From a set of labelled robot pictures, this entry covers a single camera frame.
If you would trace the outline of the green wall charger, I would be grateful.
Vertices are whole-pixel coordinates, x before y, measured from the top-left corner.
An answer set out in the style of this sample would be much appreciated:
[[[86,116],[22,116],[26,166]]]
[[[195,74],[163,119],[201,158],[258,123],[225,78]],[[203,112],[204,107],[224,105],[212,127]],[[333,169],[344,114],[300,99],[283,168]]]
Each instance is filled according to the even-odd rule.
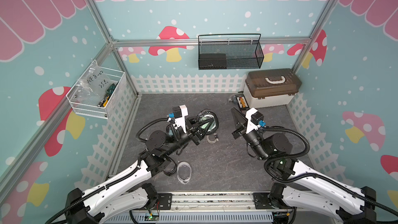
[[[214,119],[213,118],[208,118],[205,120],[201,121],[201,126],[200,128],[203,130],[208,130],[209,132],[214,128]]]

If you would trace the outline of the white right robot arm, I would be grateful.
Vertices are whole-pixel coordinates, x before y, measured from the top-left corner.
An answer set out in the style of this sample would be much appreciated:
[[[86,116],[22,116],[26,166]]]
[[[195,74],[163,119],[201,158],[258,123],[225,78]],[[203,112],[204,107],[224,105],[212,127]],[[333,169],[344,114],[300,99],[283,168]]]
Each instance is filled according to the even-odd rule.
[[[329,216],[343,224],[375,224],[375,190],[340,183],[299,160],[310,150],[300,133],[269,127],[264,116],[252,108],[243,114],[231,109],[235,139],[243,137],[266,173],[275,181],[262,205],[272,208],[304,208]]]

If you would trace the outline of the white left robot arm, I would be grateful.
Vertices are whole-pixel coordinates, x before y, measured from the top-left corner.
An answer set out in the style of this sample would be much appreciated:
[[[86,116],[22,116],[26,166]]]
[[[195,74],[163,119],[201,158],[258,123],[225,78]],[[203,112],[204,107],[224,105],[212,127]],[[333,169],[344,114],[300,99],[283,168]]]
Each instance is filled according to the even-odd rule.
[[[172,135],[158,130],[145,142],[147,148],[124,171],[87,190],[75,189],[66,200],[65,223],[103,224],[123,212],[147,208],[158,203],[159,196],[152,184],[146,181],[163,172],[172,162],[170,155],[189,142],[196,145],[207,135],[211,119],[185,120],[185,127],[172,129]]]

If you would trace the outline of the black yellow battery charger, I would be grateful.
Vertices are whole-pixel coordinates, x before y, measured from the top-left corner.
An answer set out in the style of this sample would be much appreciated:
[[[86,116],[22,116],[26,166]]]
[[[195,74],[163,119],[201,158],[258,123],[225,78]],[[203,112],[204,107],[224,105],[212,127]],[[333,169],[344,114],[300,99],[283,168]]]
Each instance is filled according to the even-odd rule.
[[[247,103],[244,95],[242,95],[242,94],[236,95],[235,98],[236,98],[238,107],[241,111],[247,111],[250,109],[249,104]]]

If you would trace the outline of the brown lid storage box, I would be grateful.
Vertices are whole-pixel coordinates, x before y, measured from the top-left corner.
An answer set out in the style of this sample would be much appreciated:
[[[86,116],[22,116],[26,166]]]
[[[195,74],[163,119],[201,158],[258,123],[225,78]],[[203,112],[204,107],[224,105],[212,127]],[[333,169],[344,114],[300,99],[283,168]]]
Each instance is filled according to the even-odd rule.
[[[243,95],[251,108],[287,105],[299,92],[299,77],[290,68],[249,72]]]

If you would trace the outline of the black box in basket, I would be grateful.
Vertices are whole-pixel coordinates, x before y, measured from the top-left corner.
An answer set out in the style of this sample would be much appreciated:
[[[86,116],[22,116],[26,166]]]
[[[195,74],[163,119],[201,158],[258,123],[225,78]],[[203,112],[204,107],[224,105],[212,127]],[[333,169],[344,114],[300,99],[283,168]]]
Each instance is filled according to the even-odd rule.
[[[227,69],[226,54],[201,54],[198,59],[199,70]]]

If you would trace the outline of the green tool in basket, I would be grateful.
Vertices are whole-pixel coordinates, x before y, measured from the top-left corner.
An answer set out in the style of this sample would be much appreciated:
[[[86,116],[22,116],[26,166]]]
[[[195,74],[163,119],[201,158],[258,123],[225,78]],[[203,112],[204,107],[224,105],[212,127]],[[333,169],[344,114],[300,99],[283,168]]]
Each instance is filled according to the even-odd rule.
[[[109,102],[112,94],[114,93],[115,89],[116,89],[115,84],[111,84],[108,89],[105,92],[104,98],[98,103],[98,107],[106,107],[107,103]]]

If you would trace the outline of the clear labelled plastic bag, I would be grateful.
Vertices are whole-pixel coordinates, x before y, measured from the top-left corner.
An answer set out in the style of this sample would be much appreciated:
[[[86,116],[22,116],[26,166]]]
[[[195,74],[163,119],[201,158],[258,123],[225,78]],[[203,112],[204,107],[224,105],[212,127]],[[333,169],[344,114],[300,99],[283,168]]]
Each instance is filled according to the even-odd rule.
[[[88,100],[91,97],[103,98],[111,84],[112,80],[104,69],[98,66],[96,62],[93,62],[78,79],[74,97],[80,100]]]

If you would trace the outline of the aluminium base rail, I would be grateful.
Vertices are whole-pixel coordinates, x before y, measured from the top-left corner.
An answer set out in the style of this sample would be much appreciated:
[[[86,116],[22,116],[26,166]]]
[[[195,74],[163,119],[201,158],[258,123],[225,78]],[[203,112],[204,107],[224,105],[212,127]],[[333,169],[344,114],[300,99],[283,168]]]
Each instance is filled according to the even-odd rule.
[[[290,224],[297,212],[273,208],[266,192],[156,193],[139,188],[89,213],[100,224]]]

